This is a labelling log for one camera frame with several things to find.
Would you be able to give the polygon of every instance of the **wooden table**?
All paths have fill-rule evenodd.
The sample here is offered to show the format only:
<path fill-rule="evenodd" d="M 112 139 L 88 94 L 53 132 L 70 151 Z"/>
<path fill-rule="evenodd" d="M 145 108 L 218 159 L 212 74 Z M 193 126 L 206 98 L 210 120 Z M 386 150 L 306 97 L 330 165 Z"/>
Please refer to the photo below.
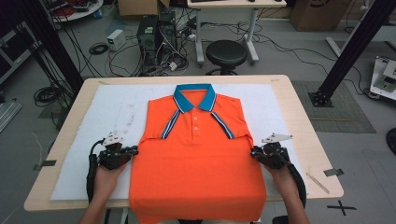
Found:
<path fill-rule="evenodd" d="M 91 78 L 84 82 L 78 98 L 56 139 L 47 160 L 56 160 L 55 166 L 43 167 L 24 208 L 27 211 L 49 211 L 79 209 L 88 206 L 87 201 L 51 201 L 50 195 L 58 180 L 67 150 L 71 147 L 78 127 L 91 105 L 93 96 L 100 85 L 139 85 L 139 84 L 180 84 L 180 83 L 254 83 L 270 84 L 274 90 L 279 108 L 286 126 L 293 134 L 293 146 L 300 165 L 306 174 L 309 188 L 308 199 L 337 198 L 344 194 L 338 178 L 327 177 L 323 171 L 332 169 L 329 159 L 305 114 L 303 106 L 288 77 L 282 75 L 265 76 L 213 76 L 213 77 L 112 77 Z M 268 197 L 267 201 L 280 201 L 280 198 Z M 129 207 L 128 200 L 110 201 L 107 207 Z"/>
<path fill-rule="evenodd" d="M 259 61 L 259 56 L 253 46 L 252 37 L 254 27 L 256 25 L 257 14 L 259 11 L 259 7 L 285 7 L 285 0 L 281 0 L 280 2 L 276 2 L 275 0 L 255 0 L 254 2 L 249 2 L 248 0 L 226 0 L 226 1 L 213 1 L 213 2 L 199 2 L 192 3 L 191 0 L 187 2 L 188 6 L 191 8 L 196 8 L 196 37 L 195 37 L 195 49 L 197 54 L 197 62 L 198 64 L 204 63 L 204 51 L 202 48 L 201 41 L 201 22 L 202 18 L 200 17 L 201 8 L 218 8 L 218 13 L 221 13 L 221 8 L 230 8 L 230 7 L 239 7 L 239 8 L 252 8 L 250 13 L 250 25 L 248 28 L 247 35 L 245 35 L 245 42 L 247 44 L 247 51 L 249 53 L 251 63 L 257 63 Z"/>

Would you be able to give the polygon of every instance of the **floor mat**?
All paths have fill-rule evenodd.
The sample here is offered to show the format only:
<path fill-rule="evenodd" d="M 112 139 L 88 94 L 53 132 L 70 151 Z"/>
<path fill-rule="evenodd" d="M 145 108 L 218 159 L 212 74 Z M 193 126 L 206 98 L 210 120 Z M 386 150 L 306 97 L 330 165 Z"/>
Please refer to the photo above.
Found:
<path fill-rule="evenodd" d="M 339 85 L 332 96 L 334 107 L 313 107 L 308 93 L 316 92 L 321 84 L 322 82 L 292 81 L 316 132 L 376 133 L 344 83 Z"/>

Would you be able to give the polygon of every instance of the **black stool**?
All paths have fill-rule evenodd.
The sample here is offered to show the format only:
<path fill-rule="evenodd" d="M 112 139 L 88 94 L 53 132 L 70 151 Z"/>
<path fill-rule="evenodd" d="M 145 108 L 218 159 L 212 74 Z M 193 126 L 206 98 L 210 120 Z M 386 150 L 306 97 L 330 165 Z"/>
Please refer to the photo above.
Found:
<path fill-rule="evenodd" d="M 233 69 L 245 62 L 248 52 L 235 41 L 218 40 L 207 46 L 206 57 L 213 64 L 220 66 L 206 73 L 207 76 L 213 75 L 216 71 L 220 71 L 221 75 L 238 75 Z"/>

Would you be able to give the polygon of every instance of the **white table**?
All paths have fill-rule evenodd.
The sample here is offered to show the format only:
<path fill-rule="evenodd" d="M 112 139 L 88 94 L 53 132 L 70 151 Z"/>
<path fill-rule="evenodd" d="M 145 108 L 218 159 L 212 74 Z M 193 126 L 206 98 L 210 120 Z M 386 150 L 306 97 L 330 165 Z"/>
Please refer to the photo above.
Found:
<path fill-rule="evenodd" d="M 214 1 L 214 2 L 200 2 L 200 3 L 192 3 L 191 0 L 188 0 L 188 6 L 191 8 L 196 8 L 196 37 L 195 37 L 195 49 L 197 54 L 197 62 L 198 64 L 204 63 L 204 51 L 202 48 L 202 40 L 201 40 L 201 18 L 200 18 L 200 10 L 201 8 L 218 8 L 219 12 L 221 8 L 226 7 L 243 7 L 243 8 L 252 8 L 250 14 L 250 25 L 248 28 L 248 33 L 245 35 L 245 42 L 247 44 L 247 51 L 251 58 L 251 63 L 257 63 L 259 61 L 259 56 L 257 55 L 256 49 L 253 46 L 252 37 L 254 26 L 256 25 L 256 18 L 259 11 L 259 7 L 285 7 L 286 2 L 281 0 L 277 2 L 275 0 L 255 0 L 254 2 L 249 2 L 248 0 L 224 0 L 224 1 Z"/>

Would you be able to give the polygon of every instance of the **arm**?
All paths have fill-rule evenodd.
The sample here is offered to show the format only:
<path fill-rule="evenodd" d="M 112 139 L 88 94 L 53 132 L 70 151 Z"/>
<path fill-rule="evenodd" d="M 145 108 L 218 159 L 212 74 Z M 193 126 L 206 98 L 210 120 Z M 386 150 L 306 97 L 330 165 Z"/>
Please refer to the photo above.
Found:
<path fill-rule="evenodd" d="M 308 224 L 309 219 L 300 201 L 297 186 L 289 173 L 288 167 L 284 166 L 280 170 L 265 168 L 271 173 L 276 188 L 283 198 L 288 211 L 289 224 Z"/>
<path fill-rule="evenodd" d="M 100 223 L 108 198 L 117 185 L 120 173 L 125 169 L 126 164 L 116 170 L 107 170 L 103 166 L 98 166 L 95 177 L 94 194 L 91 203 L 88 205 L 78 224 L 98 224 Z"/>

